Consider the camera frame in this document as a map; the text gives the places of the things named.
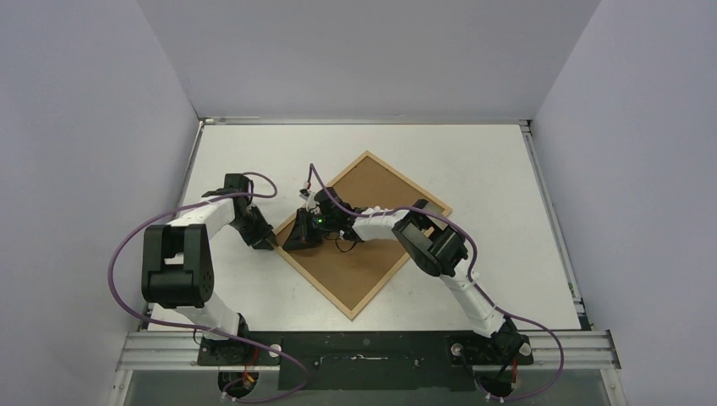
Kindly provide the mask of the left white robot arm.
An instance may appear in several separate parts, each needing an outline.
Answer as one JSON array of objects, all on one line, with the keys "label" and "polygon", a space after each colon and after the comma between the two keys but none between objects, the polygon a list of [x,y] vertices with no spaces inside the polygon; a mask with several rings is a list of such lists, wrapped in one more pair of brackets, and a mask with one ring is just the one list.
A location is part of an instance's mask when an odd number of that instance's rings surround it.
[{"label": "left white robot arm", "polygon": [[244,317],[215,292],[210,241],[230,227],[249,248],[273,250],[274,227],[254,202],[257,175],[226,174],[221,188],[204,193],[170,222],[147,227],[143,235],[144,299],[183,315],[235,365],[250,357],[253,343]]}]

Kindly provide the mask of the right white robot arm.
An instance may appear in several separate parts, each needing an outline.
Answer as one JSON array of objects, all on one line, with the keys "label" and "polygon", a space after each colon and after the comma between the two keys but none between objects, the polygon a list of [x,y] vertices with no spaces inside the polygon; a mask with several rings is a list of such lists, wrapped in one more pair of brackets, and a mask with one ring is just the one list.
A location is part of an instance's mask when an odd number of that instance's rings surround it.
[{"label": "right white robot arm", "polygon": [[305,184],[299,194],[305,205],[297,210],[293,228],[282,244],[285,251],[318,247],[330,236],[352,243],[397,241],[421,271],[438,277],[452,292],[470,329],[480,335],[478,351],[483,359],[497,363],[512,351],[505,332],[514,332],[515,327],[486,294],[472,286],[468,237],[457,225],[431,214],[426,209],[427,200],[388,209],[353,207],[332,187],[314,192]]}]

